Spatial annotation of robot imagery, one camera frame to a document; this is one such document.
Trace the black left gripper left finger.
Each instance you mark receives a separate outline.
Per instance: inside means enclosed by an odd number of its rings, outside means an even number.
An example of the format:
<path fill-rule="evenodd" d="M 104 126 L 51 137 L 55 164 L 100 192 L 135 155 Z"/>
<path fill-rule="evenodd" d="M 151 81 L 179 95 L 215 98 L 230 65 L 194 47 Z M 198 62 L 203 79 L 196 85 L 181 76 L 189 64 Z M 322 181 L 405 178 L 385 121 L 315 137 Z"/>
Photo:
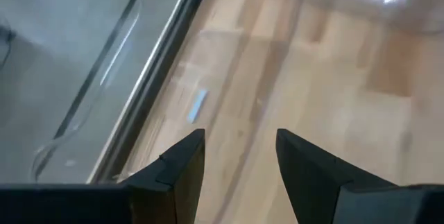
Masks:
<path fill-rule="evenodd" d="M 194 224 L 205 168 L 205 131 L 196 129 L 122 183 L 132 224 Z"/>

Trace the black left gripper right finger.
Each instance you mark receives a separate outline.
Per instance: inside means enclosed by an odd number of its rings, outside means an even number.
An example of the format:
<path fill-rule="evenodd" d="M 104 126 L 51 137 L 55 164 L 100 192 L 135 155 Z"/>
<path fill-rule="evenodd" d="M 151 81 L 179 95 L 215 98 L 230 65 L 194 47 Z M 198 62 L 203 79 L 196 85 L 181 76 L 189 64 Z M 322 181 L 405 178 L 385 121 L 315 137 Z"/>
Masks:
<path fill-rule="evenodd" d="M 343 186 L 394 186 L 284 128 L 277 130 L 275 149 L 280 175 L 299 224 L 333 224 Z"/>

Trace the clear plastic bin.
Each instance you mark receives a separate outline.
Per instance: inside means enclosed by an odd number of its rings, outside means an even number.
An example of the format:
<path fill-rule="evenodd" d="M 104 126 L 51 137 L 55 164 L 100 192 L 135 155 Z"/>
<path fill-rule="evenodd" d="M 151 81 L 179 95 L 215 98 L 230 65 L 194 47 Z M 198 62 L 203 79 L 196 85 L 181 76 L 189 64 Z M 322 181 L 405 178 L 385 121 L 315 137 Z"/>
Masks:
<path fill-rule="evenodd" d="M 0 184 L 92 179 L 194 0 L 0 0 Z"/>

